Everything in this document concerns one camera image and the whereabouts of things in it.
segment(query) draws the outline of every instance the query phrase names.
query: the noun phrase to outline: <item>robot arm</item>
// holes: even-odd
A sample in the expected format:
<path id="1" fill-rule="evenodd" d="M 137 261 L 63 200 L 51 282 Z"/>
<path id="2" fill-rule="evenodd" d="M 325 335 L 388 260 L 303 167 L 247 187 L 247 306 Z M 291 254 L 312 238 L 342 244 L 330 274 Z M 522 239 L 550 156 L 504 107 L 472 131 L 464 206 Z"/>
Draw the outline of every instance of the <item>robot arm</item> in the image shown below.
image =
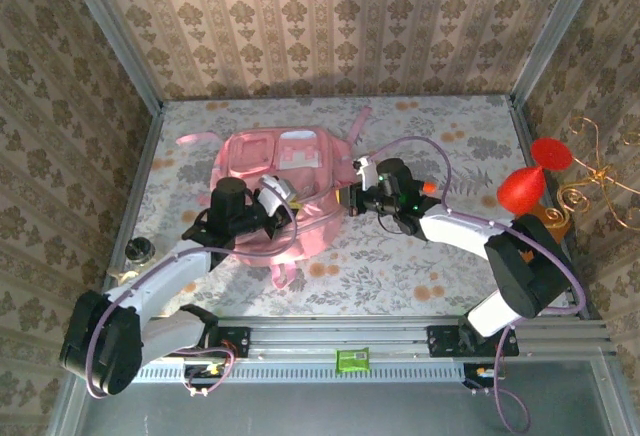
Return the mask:
<path id="1" fill-rule="evenodd" d="M 374 211 L 391 216 L 399 229 L 423 241 L 450 244 L 488 260 L 498 290 L 467 312 L 460 320 L 460 337 L 470 349 L 483 344 L 505 326 L 520 318 L 534 318 L 562 292 L 569 281 L 544 255 L 530 251 L 512 234 L 448 210 L 437 198 L 421 194 L 423 182 L 413 179 L 401 159 L 382 161 L 372 169 L 368 159 L 358 161 L 363 184 L 342 188 L 338 197 L 351 216 Z M 496 221 L 524 234 L 556 256 L 571 263 L 542 222 L 533 215 L 514 221 Z"/>
<path id="2" fill-rule="evenodd" d="M 292 188 L 284 180 L 264 179 L 280 198 L 270 191 L 251 193 L 243 181 L 223 178 L 211 194 L 211 207 L 164 258 L 103 295 L 87 291 L 80 296 L 60 353 L 62 366 L 85 377 L 90 340 L 99 331 L 89 376 L 104 393 L 117 394 L 154 359 L 181 348 L 216 346 L 217 318 L 201 308 L 187 305 L 168 318 L 151 318 L 182 288 L 207 275 L 227 256 L 205 248 L 232 250 L 237 236 L 264 229 L 273 237 L 291 222 L 282 202 L 293 199 Z M 106 314 L 105 324 L 99 327 Z"/>

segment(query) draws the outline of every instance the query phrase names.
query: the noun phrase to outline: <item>wire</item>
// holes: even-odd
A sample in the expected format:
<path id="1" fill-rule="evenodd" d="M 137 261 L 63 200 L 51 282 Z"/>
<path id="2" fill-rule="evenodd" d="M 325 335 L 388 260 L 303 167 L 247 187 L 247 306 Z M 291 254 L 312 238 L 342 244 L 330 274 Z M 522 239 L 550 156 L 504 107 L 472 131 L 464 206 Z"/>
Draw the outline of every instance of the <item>wire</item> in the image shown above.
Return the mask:
<path id="1" fill-rule="evenodd" d="M 504 355 L 504 349 L 500 351 L 500 354 L 502 356 L 502 361 L 500 362 L 500 364 L 502 365 L 502 376 L 499 376 L 499 378 L 505 379 L 507 377 L 507 358 Z"/>
<path id="2" fill-rule="evenodd" d="M 485 219 L 485 218 L 481 218 L 479 216 L 474 216 L 472 214 L 466 214 L 466 213 L 461 213 L 459 211 L 454 211 L 452 210 L 448 204 L 447 204 L 447 194 L 449 192 L 449 186 L 451 185 L 451 178 L 452 178 L 452 167 L 451 167 L 451 161 L 449 160 L 449 157 L 447 156 L 447 153 L 444 151 L 444 149 L 442 149 L 442 147 L 436 143 L 435 141 L 423 137 L 423 136 L 406 136 L 404 138 L 400 138 L 396 141 L 392 141 L 391 143 L 387 144 L 386 146 L 383 146 L 381 149 L 379 149 L 378 151 L 376 151 L 375 153 L 373 153 L 373 155 L 371 155 L 371 159 L 375 159 L 376 157 L 378 157 L 380 154 L 382 154 L 384 151 L 386 151 L 389 148 L 392 148 L 400 143 L 406 142 L 406 141 L 423 141 L 426 142 L 428 144 L 430 144 L 436 151 L 438 151 L 438 153 L 440 153 L 440 155 L 442 156 L 442 158 L 444 159 L 444 162 L 447 166 L 447 179 L 444 183 L 444 188 L 442 190 L 442 196 L 440 197 L 440 201 L 442 206 L 444 207 L 444 209 L 451 215 L 451 216 L 455 216 L 458 217 L 460 219 L 463 220 L 467 220 L 470 221 L 472 223 L 480 223 L 482 225 L 485 226 L 489 226 L 489 227 L 496 227 L 499 229 L 502 229 L 503 231 L 506 231 L 507 233 L 509 233 L 510 235 L 518 238 L 520 241 L 526 243 L 527 245 L 529 245 L 531 248 L 535 249 L 536 251 L 538 251 L 540 254 L 542 254 L 543 256 L 545 256 L 549 261 L 551 261 L 561 272 L 562 274 L 564 274 L 564 276 L 569 280 L 569 282 L 571 283 L 571 286 L 573 287 L 574 293 L 575 293 L 575 297 L 577 300 L 577 304 L 574 308 L 554 308 L 554 307 L 550 307 L 547 308 L 547 314 L 555 314 L 555 315 L 568 315 L 568 314 L 576 314 L 579 313 L 580 311 L 582 311 L 582 309 L 584 309 L 585 305 L 586 305 L 586 296 L 584 293 L 584 289 L 582 289 L 582 286 L 580 285 L 580 283 L 578 282 L 578 280 L 576 279 L 576 277 L 573 275 L 573 273 L 571 272 L 571 270 L 559 259 L 557 258 L 553 253 L 551 253 L 548 249 L 546 249 L 544 246 L 542 246 L 541 244 L 539 244 L 537 241 L 534 241 L 533 239 L 527 237 L 526 235 L 510 228 L 509 226 L 505 226 L 502 223 L 499 223 L 497 221 L 491 221 L 489 219 Z M 502 332 L 502 336 L 500 338 L 500 342 L 498 343 L 498 348 L 496 349 L 496 357 L 494 360 L 494 375 L 493 375 L 493 394 L 496 400 L 496 409 L 498 411 L 498 415 L 500 416 L 500 419 L 502 420 L 502 423 L 504 424 L 505 428 L 507 428 L 511 433 L 514 434 L 524 434 L 527 431 L 529 431 L 529 428 L 531 427 L 531 416 L 529 414 L 529 409 L 527 408 L 526 404 L 524 403 L 524 401 L 522 401 L 515 393 L 512 393 L 511 391 L 508 391 L 506 389 L 502 389 L 499 387 L 499 378 L 498 378 L 498 372 L 499 372 L 499 367 L 500 367 L 500 355 L 503 352 L 503 348 L 504 348 L 504 344 L 505 341 L 507 340 L 507 335 L 509 334 L 509 329 L 510 328 L 515 328 L 515 326 L 517 324 L 519 324 L 520 322 L 522 322 L 523 319 L 517 319 L 516 321 L 513 321 L 510 325 L 506 326 Z M 505 394 L 509 397 L 511 397 L 512 399 L 514 399 L 516 401 L 516 403 L 518 403 L 518 405 L 520 406 L 520 408 L 522 408 L 522 411 L 525 414 L 525 418 L 526 418 L 526 425 L 524 427 L 524 429 L 518 430 L 513 428 L 509 422 L 507 421 L 504 412 L 502 410 L 502 403 L 500 401 L 500 394 Z"/>
<path id="3" fill-rule="evenodd" d="M 222 344 L 222 346 L 224 346 L 225 348 L 233 351 L 233 354 L 238 354 L 238 348 L 236 348 L 236 345 L 233 344 L 231 341 L 227 341 L 226 339 L 223 339 L 222 341 L 220 341 L 220 344 Z M 225 359 L 225 364 L 229 363 L 229 357 L 227 356 L 227 358 Z"/>
<path id="4" fill-rule="evenodd" d="M 404 234 L 404 233 L 399 232 L 399 231 L 391 231 L 390 229 L 387 229 L 387 227 L 382 223 L 382 218 L 381 218 L 380 213 L 378 213 L 378 224 L 380 224 L 380 227 L 382 229 L 384 229 L 387 233 L 390 233 L 390 234 Z"/>
<path id="5" fill-rule="evenodd" d="M 466 379 L 464 380 L 464 382 L 465 382 L 465 383 L 469 383 L 469 384 L 471 384 L 471 385 L 475 386 L 475 387 L 476 387 L 476 388 L 478 388 L 478 389 L 486 389 L 484 386 L 482 386 L 480 383 L 477 383 L 477 382 L 476 382 L 476 381 L 474 381 L 473 379 L 466 378 Z"/>
<path id="6" fill-rule="evenodd" d="M 115 311 L 115 309 L 118 306 L 120 306 L 120 304 L 124 302 L 124 300 L 132 296 L 134 294 L 134 291 L 139 289 L 150 278 L 154 277 L 156 274 L 158 274 L 158 272 L 160 272 L 167 266 L 174 264 L 180 258 L 189 256 L 191 254 L 206 252 L 206 253 L 226 254 L 229 256 L 243 256 L 248 258 L 271 258 L 273 256 L 278 256 L 288 251 L 289 248 L 291 248 L 294 245 L 296 238 L 298 237 L 298 222 L 296 221 L 295 214 L 289 207 L 289 204 L 284 200 L 282 196 L 280 196 L 278 191 L 276 191 L 274 188 L 272 188 L 268 184 L 262 183 L 262 185 L 276 196 L 276 198 L 280 201 L 280 203 L 284 206 L 285 210 L 287 211 L 289 218 L 291 218 L 291 221 L 293 224 L 293 234 L 291 235 L 291 239 L 289 240 L 289 242 L 286 245 L 284 245 L 281 249 L 269 251 L 266 253 L 247 253 L 243 251 L 232 251 L 224 248 L 205 248 L 205 247 L 191 248 L 191 249 L 186 249 L 184 251 L 181 251 L 175 254 L 173 258 L 167 258 L 164 261 L 158 263 L 156 266 L 152 267 L 139 280 L 134 282 L 129 289 L 124 291 L 107 307 L 104 313 L 102 313 L 102 315 L 100 316 L 100 319 L 98 319 L 98 322 L 96 323 L 96 326 L 93 329 L 93 333 L 91 334 L 91 339 L 89 340 L 89 347 L 87 348 L 87 358 L 85 361 L 85 380 L 86 380 L 87 392 L 92 397 L 96 399 L 103 399 L 108 396 L 107 393 L 100 390 L 100 388 L 98 388 L 93 382 L 93 358 L 95 355 L 96 346 L 98 344 L 98 339 L 100 338 L 100 333 L 102 332 L 102 329 L 104 328 L 107 320 L 109 319 L 111 314 Z"/>
<path id="7" fill-rule="evenodd" d="M 231 374 L 231 371 L 233 370 L 233 365 L 236 362 L 236 356 L 233 353 L 232 350 L 228 349 L 228 348 L 206 348 L 206 349 L 192 349 L 192 348 L 185 348 L 185 349 L 181 349 L 179 351 L 174 351 L 175 354 L 180 354 L 183 356 L 194 356 L 194 355 L 199 355 L 199 354 L 208 354 L 208 353 L 225 353 L 227 355 L 227 357 L 229 358 L 229 364 L 225 365 L 225 370 L 224 373 L 222 374 L 222 376 L 220 376 L 220 379 L 218 379 L 218 381 L 216 381 L 214 384 L 212 384 L 211 386 L 204 388 L 203 390 L 203 394 L 206 396 L 208 393 L 214 391 L 215 389 L 218 388 L 218 386 L 220 386 L 225 379 L 227 379 L 229 377 L 229 375 Z M 194 389 L 192 386 L 192 382 L 193 382 L 193 378 L 196 377 L 196 375 L 199 373 L 199 371 L 194 371 L 193 373 L 191 373 L 189 375 L 189 378 L 187 379 L 187 382 L 184 383 L 185 388 L 187 388 L 188 390 L 191 391 L 191 389 Z"/>

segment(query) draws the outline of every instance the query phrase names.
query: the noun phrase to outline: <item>black bracket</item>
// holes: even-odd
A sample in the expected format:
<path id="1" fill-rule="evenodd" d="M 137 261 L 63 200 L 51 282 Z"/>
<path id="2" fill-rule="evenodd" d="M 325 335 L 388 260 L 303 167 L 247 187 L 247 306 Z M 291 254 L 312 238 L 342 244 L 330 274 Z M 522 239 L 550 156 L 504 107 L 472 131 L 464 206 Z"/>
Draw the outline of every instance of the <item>black bracket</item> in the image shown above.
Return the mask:
<path id="1" fill-rule="evenodd" d="M 180 308 L 200 318 L 204 323 L 204 331 L 197 347 L 202 349 L 227 347 L 226 341 L 236 358 L 247 358 L 251 344 L 251 328 L 244 326 L 218 326 L 218 317 L 195 304 L 186 304 Z"/>
<path id="2" fill-rule="evenodd" d="M 220 347 L 223 346 L 223 341 L 230 343 L 231 348 L 236 355 L 237 359 L 244 359 L 249 357 L 249 346 L 251 344 L 251 329 L 247 327 L 211 327 L 208 335 L 215 335 L 215 339 L 208 339 L 207 347 Z M 210 356 L 220 357 L 225 356 L 224 353 L 210 353 Z M 197 356 L 198 359 L 206 359 L 207 354 Z M 200 391 L 203 388 L 207 388 L 222 377 L 223 373 L 212 374 L 208 365 L 198 363 L 189 364 L 188 361 L 184 365 L 184 380 L 189 381 L 191 379 L 191 387 L 196 391 Z"/>
<path id="3" fill-rule="evenodd" d="M 487 338 L 482 344 L 470 348 L 464 343 L 458 325 L 442 325 L 427 327 L 427 344 L 432 358 L 495 358 L 502 331 Z M 503 349 L 504 356 L 518 356 L 518 340 L 514 330 L 509 330 L 509 336 Z"/>
<path id="4" fill-rule="evenodd" d="M 482 376 L 487 370 L 493 370 L 493 364 L 464 363 L 464 377 L 462 384 L 469 389 L 493 388 L 493 377 Z"/>

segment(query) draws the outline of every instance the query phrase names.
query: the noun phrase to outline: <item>metal frame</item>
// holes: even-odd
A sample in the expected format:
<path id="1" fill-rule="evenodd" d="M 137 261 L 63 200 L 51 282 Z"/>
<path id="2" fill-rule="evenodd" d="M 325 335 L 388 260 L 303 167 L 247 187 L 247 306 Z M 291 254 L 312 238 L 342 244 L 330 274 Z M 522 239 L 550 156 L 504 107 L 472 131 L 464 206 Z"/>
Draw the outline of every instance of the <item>metal frame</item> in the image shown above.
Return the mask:
<path id="1" fill-rule="evenodd" d="M 530 135 L 522 114 L 512 111 L 512 117 L 526 159 L 529 157 Z M 161 127 L 162 117 L 159 116 L 152 124 L 136 173 L 111 260 L 114 268 L 121 266 L 122 248 L 135 226 Z M 418 379 L 420 382 L 455 382 L 460 380 L 462 363 L 491 362 L 480 358 L 454 361 L 430 357 L 425 328 L 457 324 L 457 320 L 457 317 L 379 316 L 233 318 L 221 320 L 220 324 L 252 328 L 249 358 L 238 363 L 229 383 L 366 382 L 365 375 L 351 373 L 353 376 L 341 377 L 331 372 L 336 349 L 362 347 L 368 347 L 371 354 L 375 378 L 370 381 L 393 383 Z M 541 316 L 519 326 L 516 335 L 521 355 L 513 358 L 513 362 L 591 362 L 613 434 L 640 434 L 626 383 L 615 361 L 615 347 L 602 321 Z M 175 359 L 153 362 L 141 370 L 137 383 L 148 383 L 150 377 L 155 378 L 155 382 L 178 382 L 177 371 L 184 364 L 184 360 Z M 87 417 L 87 400 L 84 382 L 69 376 L 56 401 L 47 434 L 79 435 Z"/>
<path id="2" fill-rule="evenodd" d="M 123 22 L 119 20 L 111 9 L 112 4 L 109 0 L 84 0 L 84 2 L 104 32 L 149 112 L 156 117 L 160 114 L 162 107 L 160 95 L 156 91 L 153 78 L 147 70 L 144 58 L 131 44 Z"/>
<path id="3" fill-rule="evenodd" d="M 533 91 L 583 1 L 558 0 L 556 2 L 511 91 L 516 106 L 522 107 Z"/>

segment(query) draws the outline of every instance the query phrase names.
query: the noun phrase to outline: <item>orange tip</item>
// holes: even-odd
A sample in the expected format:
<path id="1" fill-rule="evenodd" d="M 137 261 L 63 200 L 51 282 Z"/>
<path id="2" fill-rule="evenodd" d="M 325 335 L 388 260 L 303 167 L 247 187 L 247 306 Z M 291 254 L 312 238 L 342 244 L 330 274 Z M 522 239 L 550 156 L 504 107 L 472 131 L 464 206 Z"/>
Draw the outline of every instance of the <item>orange tip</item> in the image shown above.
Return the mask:
<path id="1" fill-rule="evenodd" d="M 438 185 L 436 183 L 425 181 L 425 183 L 422 185 L 422 192 L 425 194 L 435 193 L 437 189 Z"/>

